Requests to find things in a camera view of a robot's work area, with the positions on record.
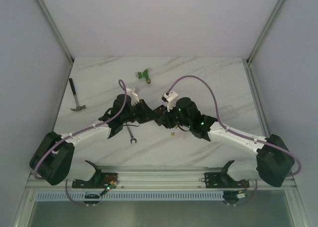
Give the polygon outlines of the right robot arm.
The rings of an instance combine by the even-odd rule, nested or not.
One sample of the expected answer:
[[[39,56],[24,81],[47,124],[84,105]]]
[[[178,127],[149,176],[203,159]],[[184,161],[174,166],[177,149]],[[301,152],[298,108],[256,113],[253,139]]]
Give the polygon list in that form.
[[[229,160],[225,164],[220,174],[224,186],[231,187],[243,179],[260,178],[270,186],[281,187],[295,164],[295,158],[279,136],[255,136],[223,125],[217,118],[202,114],[188,97],[179,99],[173,108],[161,105],[156,112],[159,126],[184,126],[199,139],[224,144],[247,154],[247,160]]]

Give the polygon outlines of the black fuse box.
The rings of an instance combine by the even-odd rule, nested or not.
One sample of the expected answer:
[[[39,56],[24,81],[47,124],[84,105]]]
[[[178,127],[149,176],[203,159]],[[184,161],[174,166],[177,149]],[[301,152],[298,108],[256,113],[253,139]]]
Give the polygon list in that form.
[[[165,128],[167,128],[167,108],[164,105],[161,105],[154,111],[158,114],[157,118],[155,119],[156,124],[158,126],[164,126]]]

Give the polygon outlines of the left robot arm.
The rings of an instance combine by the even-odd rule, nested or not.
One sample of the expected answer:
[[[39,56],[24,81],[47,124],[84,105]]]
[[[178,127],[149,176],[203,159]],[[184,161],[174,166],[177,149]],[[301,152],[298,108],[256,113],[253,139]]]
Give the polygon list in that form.
[[[35,178],[44,179],[52,186],[66,179],[79,179],[89,188],[97,188],[102,181],[101,169],[87,158],[76,158],[76,152],[115,136],[128,122],[143,124],[158,118],[159,114],[144,100],[120,94],[113,106],[89,127],[63,135],[47,133],[29,166]]]

